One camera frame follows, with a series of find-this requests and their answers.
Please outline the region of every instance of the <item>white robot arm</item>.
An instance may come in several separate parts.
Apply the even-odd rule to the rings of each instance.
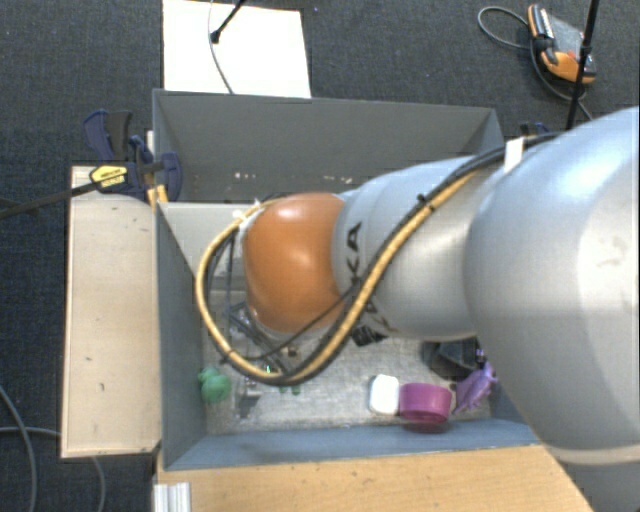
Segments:
[[[252,322],[276,340],[324,336],[302,367],[265,372],[203,316],[231,364],[268,384],[312,378],[358,325],[440,342],[475,335],[586,493],[635,511],[638,108],[536,144],[509,172],[494,157],[256,207],[243,239]],[[206,310],[203,275],[196,288]]]

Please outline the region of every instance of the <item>green object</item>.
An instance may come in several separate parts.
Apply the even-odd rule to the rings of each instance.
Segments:
[[[198,374],[200,394],[208,404],[221,402],[231,394],[231,380],[217,368],[207,367]]]
[[[280,393],[281,393],[281,394],[283,394],[283,395],[284,395],[287,391],[291,390],[291,394],[298,396],[298,395],[301,393],[301,391],[302,391],[302,388],[300,387],[300,385],[298,385],[298,386],[291,386],[290,388],[289,388],[289,387],[287,387],[287,386],[280,386],[278,389],[280,390]]]

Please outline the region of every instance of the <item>small toy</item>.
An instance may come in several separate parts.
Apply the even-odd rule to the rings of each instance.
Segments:
[[[452,394],[447,388],[412,382],[400,388],[398,414],[414,423],[437,424],[449,419]]]
[[[231,393],[231,379],[217,368],[208,366],[198,374],[198,380],[202,399],[208,404],[221,402]]]
[[[493,376],[493,367],[485,363],[484,368],[475,370],[456,387],[456,408],[453,414],[473,410],[480,405],[480,400],[491,394],[491,386],[498,382]]]
[[[398,414],[400,382],[389,375],[377,375],[371,381],[369,390],[369,409],[383,416]]]

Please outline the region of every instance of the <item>black wire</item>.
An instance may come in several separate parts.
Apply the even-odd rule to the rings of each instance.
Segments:
[[[220,244],[215,254],[211,258],[211,262],[209,263],[209,267],[207,268],[207,285],[209,289],[211,289],[211,286],[213,284],[215,269],[218,267],[220,258],[222,258],[222,255],[224,254],[225,249],[229,247],[229,245],[231,245],[231,240],[235,238],[236,234],[237,232],[233,234],[233,237],[230,236],[225,238],[225,240]]]
[[[0,434],[20,434],[24,441],[24,445],[27,449],[27,455],[29,457],[29,467],[31,470],[31,498],[29,500],[29,511],[34,511],[36,508],[36,499],[38,496],[38,472],[36,469],[36,459],[33,451],[33,445],[29,434],[47,435],[51,437],[60,437],[60,433],[55,430],[49,430],[46,428],[26,427],[20,413],[16,409],[15,405],[7,395],[7,392],[2,386],[0,386],[0,398],[9,409],[9,412],[13,416],[17,427],[0,427]],[[96,467],[98,477],[100,478],[100,503],[98,504],[98,512],[102,512],[104,504],[107,498],[107,484],[104,477],[104,471],[98,459],[91,457],[93,465]]]
[[[345,299],[347,299],[353,293],[355,288],[356,288],[356,285],[352,284],[346,292],[344,292],[333,304],[331,304],[331,306],[329,306],[327,309],[325,309],[317,317],[315,317],[313,320],[308,322],[304,327],[302,327],[298,332],[293,334],[291,337],[287,338],[286,341],[282,342],[280,345],[275,347],[273,350],[271,350],[269,352],[266,352],[264,354],[261,354],[259,356],[245,357],[245,359],[247,361],[257,361],[257,360],[263,359],[265,357],[269,357],[269,356],[281,351],[283,348],[287,348],[294,341],[296,341],[298,338],[300,338],[302,335],[304,335],[306,332],[308,332],[314,325],[316,325],[318,322],[320,322],[324,318],[326,318],[327,315],[329,315],[334,309],[336,309],[342,302],[345,301]]]
[[[218,44],[220,42],[220,36],[222,35],[222,31],[226,28],[226,26],[233,19],[233,17],[238,13],[240,8],[242,7],[242,4],[244,4],[245,1],[246,0],[238,0],[238,3],[233,7],[229,16],[227,16],[226,19],[222,22],[222,25],[220,25],[217,30],[214,30],[213,32],[211,32],[210,39],[212,43]]]
[[[259,345],[259,346],[267,348],[268,352],[265,352],[262,355],[258,356],[257,359],[264,359],[265,362],[267,364],[269,364],[273,368],[278,368],[278,369],[284,370],[286,372],[291,372],[292,371],[291,366],[288,364],[286,359],[284,357],[282,357],[282,355],[279,353],[279,350],[278,351],[272,350],[273,349],[273,343],[271,342],[271,340],[268,339],[266,336],[264,336],[253,325],[253,322],[251,321],[250,318],[247,319],[250,325],[244,324],[241,319],[236,318],[235,316],[233,316],[233,314],[229,315],[229,319],[231,320],[233,325],[239,331],[241,331],[247,338],[251,339],[251,341],[253,341],[253,343],[255,345]],[[223,363],[227,363],[228,359],[229,359],[229,356],[234,352],[237,353],[237,350],[234,349],[234,350],[231,350],[231,351],[227,352],[227,354],[224,357],[224,359],[222,360],[222,362]],[[241,356],[244,359],[248,360],[248,361],[250,361],[252,359],[248,355],[242,355],[241,354]]]
[[[598,14],[599,0],[591,0],[589,4],[589,13],[587,14],[587,26],[582,36],[582,44],[580,45],[580,61],[578,64],[578,76],[576,77],[576,84],[571,95],[571,106],[569,107],[569,115],[567,118],[567,124],[565,129],[570,130],[573,128],[573,123],[576,116],[576,107],[580,107],[582,112],[585,112],[584,107],[580,104],[580,87],[582,87],[582,80],[584,79],[584,68],[587,65],[587,59],[591,53],[591,38],[593,37],[593,31],[596,24],[596,16]]]
[[[478,12],[477,21],[478,21],[478,26],[480,27],[480,30],[482,30],[490,39],[492,39],[492,40],[494,40],[494,41],[496,41],[498,43],[501,43],[501,44],[504,44],[504,45],[509,46],[511,48],[516,48],[516,49],[519,49],[519,50],[529,50],[530,51],[530,55],[531,55],[531,62],[533,63],[533,69],[535,70],[536,75],[538,75],[538,78],[541,80],[542,85],[544,85],[544,87],[549,92],[554,94],[555,96],[557,96],[557,97],[559,97],[559,98],[561,98],[561,99],[563,99],[565,101],[571,101],[572,100],[571,96],[563,94],[558,89],[553,87],[553,85],[551,85],[551,82],[544,76],[542,70],[540,69],[540,64],[538,63],[538,58],[536,57],[536,54],[535,54],[533,38],[530,37],[529,46],[519,45],[519,44],[513,43],[511,41],[507,41],[505,39],[502,39],[501,37],[496,36],[493,32],[491,32],[486,27],[486,25],[482,21],[482,17],[484,16],[485,13],[492,12],[492,11],[502,12],[504,14],[507,14],[508,16],[510,16],[510,17],[514,18],[515,20],[517,20],[520,24],[522,24],[525,27],[527,27],[527,31],[529,30],[529,25],[528,25],[528,23],[525,21],[525,19],[522,16],[516,14],[515,12],[511,11],[510,9],[506,9],[504,7],[499,7],[499,6],[495,6],[495,5],[484,7],[483,9],[480,9],[480,11]],[[580,110],[585,115],[585,117],[591,121],[593,119],[593,116],[591,115],[591,113],[586,109],[586,107],[581,102],[581,100],[583,100],[586,96],[587,96],[586,90],[583,89],[582,94],[578,98],[578,107],[580,107]]]
[[[546,142],[547,140],[551,140],[551,139],[555,138],[557,135],[558,135],[557,133],[548,133],[548,134],[540,135],[540,136],[535,137],[533,139],[525,139],[524,146],[525,146],[525,148],[533,147],[533,146],[535,146],[537,144],[540,144],[542,142]],[[494,148],[492,150],[489,150],[489,151],[487,151],[487,152],[485,152],[485,153],[483,153],[481,155],[478,155],[478,156],[468,160],[466,163],[464,163],[459,168],[457,168],[455,171],[453,171],[443,182],[441,182],[437,187],[435,187],[426,196],[420,195],[418,197],[418,201],[415,204],[415,206],[411,210],[409,210],[409,212],[407,212],[407,214],[400,220],[400,222],[398,224],[396,224],[396,227],[391,231],[391,233],[387,236],[387,238],[384,240],[384,242],[380,245],[380,248],[378,249],[378,251],[376,252],[374,257],[371,259],[371,261],[370,261],[369,265],[367,266],[367,268],[365,269],[365,272],[364,272],[363,276],[360,278],[360,280],[357,283],[355,283],[353,285],[356,288],[356,290],[357,291],[360,290],[360,288],[362,287],[362,284],[364,283],[366,278],[369,276],[369,274],[373,270],[373,267],[375,266],[375,264],[376,264],[377,260],[379,259],[380,255],[386,249],[386,247],[389,245],[389,242],[416,215],[416,213],[418,211],[420,211],[424,207],[425,203],[429,203],[430,201],[432,201],[439,194],[441,194],[445,189],[447,189],[449,186],[451,186],[453,183],[455,183],[459,179],[462,179],[466,175],[468,175],[468,174],[470,174],[470,173],[472,173],[472,172],[474,172],[474,171],[476,171],[476,170],[478,170],[480,168],[483,168],[483,167],[485,167],[485,166],[487,166],[487,165],[489,165],[491,163],[494,163],[494,162],[498,161],[499,159],[503,158],[504,157],[504,152],[505,152],[505,148],[504,147],[498,147],[498,148]],[[354,295],[351,296],[352,299],[355,299],[356,295],[357,295],[357,293],[354,293]],[[318,348],[315,350],[315,352],[313,354],[311,354],[305,360],[305,362],[302,364],[303,367],[304,367],[305,363],[308,363],[309,361],[314,359],[319,354],[319,352],[324,348],[326,343],[333,337],[333,335],[335,334],[335,332],[339,328],[340,324],[342,324],[342,322],[344,321],[346,315],[348,314],[349,309],[350,309],[350,304],[347,304],[345,306],[345,308],[343,309],[343,311],[341,312],[341,314],[339,315],[339,317],[334,321],[334,323],[331,326],[331,328],[329,329],[329,331],[327,333],[325,333],[325,335],[323,336],[324,339],[322,340],[322,343],[318,346]],[[345,337],[345,340],[343,340],[342,344],[335,350],[335,352],[332,354],[332,356],[330,358],[328,358],[322,365],[320,365],[316,370],[314,370],[310,374],[305,375],[303,377],[296,378],[296,379],[287,379],[286,377],[283,376],[283,378],[282,379],[278,379],[278,381],[282,380],[281,384],[294,386],[294,385],[302,384],[302,383],[314,378],[315,376],[317,376],[318,374],[323,372],[335,360],[335,358],[339,355],[339,353],[342,350],[342,348],[346,345],[346,343],[345,343],[346,339],[347,338]],[[273,383],[271,381],[267,381],[266,383],[267,384],[278,385],[278,382]]]
[[[226,293],[224,296],[224,308],[231,312],[231,284],[233,279],[233,253],[236,247],[236,235],[231,237],[231,243],[229,244],[229,258],[227,259],[227,275],[226,277]],[[227,332],[231,334],[231,315],[227,316]]]
[[[77,197],[82,194],[86,194],[88,192],[93,192],[97,188],[98,188],[98,185],[92,182],[92,183],[87,183],[85,185],[81,185],[79,187],[75,187],[69,190],[63,190],[62,192],[57,192],[55,194],[41,197],[33,201],[28,201],[26,203],[19,203],[12,206],[11,208],[2,210],[0,212],[0,220],[8,219],[9,217],[13,217],[21,213],[29,213],[39,208],[42,208],[43,206],[48,206],[50,204],[58,203],[66,199],[71,199],[72,197]]]
[[[208,22],[207,22],[207,41],[209,43],[209,50],[211,51],[211,57],[213,57],[213,63],[215,64],[216,69],[218,70],[218,74],[220,75],[220,78],[222,79],[222,82],[224,83],[224,86],[227,89],[227,92],[229,94],[233,95],[233,94],[235,94],[235,92],[231,88],[231,85],[229,85],[229,81],[227,80],[227,77],[224,74],[224,71],[222,71],[222,67],[220,66],[220,63],[218,62],[218,56],[216,55],[216,51],[213,48],[213,41],[211,40],[212,33],[209,32],[210,25],[211,25],[211,11],[213,11],[213,0],[211,0],[210,5],[209,5],[209,18],[208,18]]]

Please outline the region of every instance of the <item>gray bin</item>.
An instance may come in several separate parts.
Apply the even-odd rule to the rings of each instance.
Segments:
[[[390,373],[401,382],[434,382],[415,341],[351,344],[300,396],[261,387],[256,413],[244,420],[235,414],[242,377],[223,369],[234,391],[215,406],[203,404],[197,381],[198,371],[219,357],[194,303],[193,269],[238,203],[277,192],[341,192],[419,162],[499,146],[492,110],[155,91],[154,133],[156,152],[178,151],[185,171],[180,201],[162,205],[156,223],[165,469],[537,442],[498,391],[499,400],[479,419],[450,421],[437,431],[373,417],[366,408],[370,377]]]

